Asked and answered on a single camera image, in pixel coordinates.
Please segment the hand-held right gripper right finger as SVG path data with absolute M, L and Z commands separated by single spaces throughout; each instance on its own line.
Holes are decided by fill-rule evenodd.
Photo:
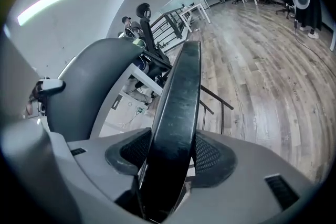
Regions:
M 273 151 L 198 131 L 191 193 L 167 223 L 286 223 L 312 193 L 312 182 Z

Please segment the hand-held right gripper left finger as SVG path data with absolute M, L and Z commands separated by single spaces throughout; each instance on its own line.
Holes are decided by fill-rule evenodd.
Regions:
M 140 201 L 137 154 L 144 154 L 149 129 L 67 143 L 50 133 L 65 194 L 57 205 L 63 223 L 146 223 Z

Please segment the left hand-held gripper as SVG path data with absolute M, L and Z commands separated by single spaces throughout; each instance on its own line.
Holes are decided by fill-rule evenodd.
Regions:
M 61 134 L 66 142 L 89 139 L 111 88 L 142 51 L 126 39 L 100 39 L 76 56 L 61 80 L 39 80 L 37 92 L 59 92 L 47 102 L 50 131 Z

